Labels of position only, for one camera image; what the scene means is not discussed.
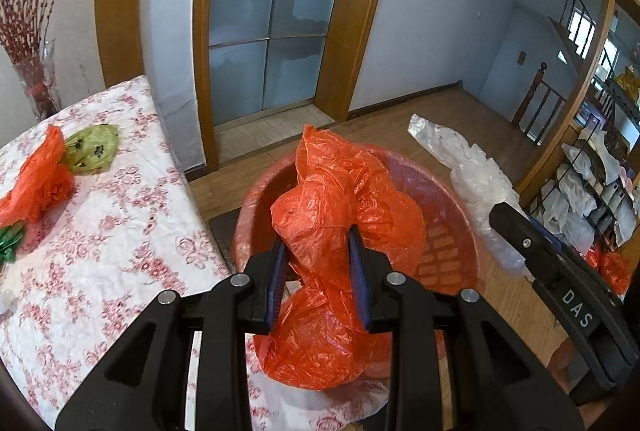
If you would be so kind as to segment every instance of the doormat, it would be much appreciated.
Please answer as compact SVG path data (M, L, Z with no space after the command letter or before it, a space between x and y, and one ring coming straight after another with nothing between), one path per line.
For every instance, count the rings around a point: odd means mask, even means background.
M240 209L238 208L209 220L209 229L211 229L213 238L218 244L218 248L220 249L222 256L225 258L226 265L232 274L237 272L232 246L234 241L234 232L236 231L236 223L238 223L239 216Z

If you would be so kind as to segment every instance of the door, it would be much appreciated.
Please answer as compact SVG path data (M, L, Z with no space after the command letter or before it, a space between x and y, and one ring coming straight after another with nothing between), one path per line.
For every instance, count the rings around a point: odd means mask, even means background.
M210 0L213 122L310 100L334 0Z

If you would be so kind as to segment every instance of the plastic basin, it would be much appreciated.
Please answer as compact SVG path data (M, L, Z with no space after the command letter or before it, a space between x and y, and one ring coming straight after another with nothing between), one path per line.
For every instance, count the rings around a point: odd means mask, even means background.
M417 279L425 287L447 295L456 295L464 288L482 293L478 243L455 194L427 168L402 155L377 146L362 146L386 165L396 188L413 198L422 210L427 241ZM244 270L252 255L271 249L276 236L271 227L271 204L297 183L295 153L273 164L255 182L244 199L234 234L238 271ZM438 355L443 357L445 348L440 336L437 342Z

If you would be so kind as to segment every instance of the doorway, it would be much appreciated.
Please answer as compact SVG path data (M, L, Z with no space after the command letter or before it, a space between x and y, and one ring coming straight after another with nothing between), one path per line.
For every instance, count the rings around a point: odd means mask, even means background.
M273 134L278 140L301 133L305 122L332 122L310 103L333 4L334 0L210 0L212 116L219 145L230 141L229 148L220 148L221 160L244 153L241 146L260 146L257 140L239 146L243 134L273 138L266 133L273 123L259 122L262 118L279 116L279 133ZM283 114L293 108L303 109L293 116L296 122L289 122L292 116ZM233 136L226 134L230 130Z
M207 169L226 160L220 146L231 129L264 135L262 121L281 127L308 112L322 118L305 119L299 135L305 122L346 120L378 0L193 1Z

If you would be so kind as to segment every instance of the floral tablecloth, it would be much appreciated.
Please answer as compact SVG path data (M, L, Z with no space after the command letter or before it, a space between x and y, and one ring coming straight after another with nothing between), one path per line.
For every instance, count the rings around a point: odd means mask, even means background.
M108 122L120 129L111 169L76 177L71 200L28 227L0 291L17 297L0 316L0 359L50 427L73 391L130 322L164 289L211 289L229 272L175 167L144 77L71 106L0 150L0 196L44 140ZM272 381L250 337L247 375L254 429L339 430L377 411L382 383L359 380L318 393ZM193 429L194 346L186 428Z

